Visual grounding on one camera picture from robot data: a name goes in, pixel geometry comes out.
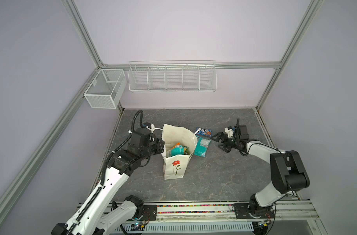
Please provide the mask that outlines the teal snack packet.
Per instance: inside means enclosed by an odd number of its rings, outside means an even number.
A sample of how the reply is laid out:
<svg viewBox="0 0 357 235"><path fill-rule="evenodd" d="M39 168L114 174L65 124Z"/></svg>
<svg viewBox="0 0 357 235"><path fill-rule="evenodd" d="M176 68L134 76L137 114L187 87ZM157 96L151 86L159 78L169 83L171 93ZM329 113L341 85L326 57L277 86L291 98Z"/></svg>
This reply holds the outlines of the teal snack packet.
<svg viewBox="0 0 357 235"><path fill-rule="evenodd" d="M169 153L167 154L168 157L173 157L176 155L187 155L188 147L187 146L182 146L182 147L176 147L172 148Z"/></svg>

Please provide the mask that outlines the white flower paper bag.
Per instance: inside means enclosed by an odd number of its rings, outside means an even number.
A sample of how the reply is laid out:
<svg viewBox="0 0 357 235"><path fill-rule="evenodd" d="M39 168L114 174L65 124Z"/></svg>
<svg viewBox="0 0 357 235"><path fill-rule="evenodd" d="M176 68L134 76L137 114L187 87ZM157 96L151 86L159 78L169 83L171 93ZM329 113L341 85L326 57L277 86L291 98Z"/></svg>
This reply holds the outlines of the white flower paper bag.
<svg viewBox="0 0 357 235"><path fill-rule="evenodd" d="M165 142L162 153L164 179L182 179L196 149L198 140L195 133L184 127L165 124L162 129L162 140ZM188 147L187 155L168 157L167 154L177 143Z"/></svg>

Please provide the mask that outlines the blue m&m's candy packet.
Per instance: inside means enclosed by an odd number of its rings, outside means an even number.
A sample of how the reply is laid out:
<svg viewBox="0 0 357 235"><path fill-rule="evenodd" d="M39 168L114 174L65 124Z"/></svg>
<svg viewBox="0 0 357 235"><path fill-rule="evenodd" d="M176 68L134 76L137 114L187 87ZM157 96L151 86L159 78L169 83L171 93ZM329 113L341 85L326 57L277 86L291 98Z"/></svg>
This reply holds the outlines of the blue m&m's candy packet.
<svg viewBox="0 0 357 235"><path fill-rule="evenodd" d="M197 130L195 131L195 135L211 137L212 130L198 127Z"/></svg>

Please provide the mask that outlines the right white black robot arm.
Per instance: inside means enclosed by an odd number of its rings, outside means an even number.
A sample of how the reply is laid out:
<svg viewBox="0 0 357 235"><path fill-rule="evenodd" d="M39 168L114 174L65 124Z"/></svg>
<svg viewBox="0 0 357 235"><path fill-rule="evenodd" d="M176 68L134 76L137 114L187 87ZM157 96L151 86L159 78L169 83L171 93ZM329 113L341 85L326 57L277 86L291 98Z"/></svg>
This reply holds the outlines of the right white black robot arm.
<svg viewBox="0 0 357 235"><path fill-rule="evenodd" d="M211 140L221 143L218 148L229 153L236 149L242 156L253 155L270 165L271 181L261 191L250 197L246 208L238 209L252 218L269 216L274 203L288 193L298 192L310 186L310 179L297 151L281 150L251 139L245 125L227 127L224 131L211 136Z"/></svg>

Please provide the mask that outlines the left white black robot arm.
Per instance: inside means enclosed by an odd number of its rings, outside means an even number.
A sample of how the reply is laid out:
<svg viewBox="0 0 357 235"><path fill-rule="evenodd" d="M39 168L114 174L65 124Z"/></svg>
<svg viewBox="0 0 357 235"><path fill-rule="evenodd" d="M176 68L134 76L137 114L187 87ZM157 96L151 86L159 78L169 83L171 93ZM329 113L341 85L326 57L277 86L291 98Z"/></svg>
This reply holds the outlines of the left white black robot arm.
<svg viewBox="0 0 357 235"><path fill-rule="evenodd" d="M152 124L143 122L143 111L132 119L129 136L107 156L100 180L79 210L65 223L58 223L53 235L109 235L126 221L142 217L143 200L128 196L108 214L104 214L117 191L132 173L149 163L151 156L163 153L165 142L158 138Z"/></svg>

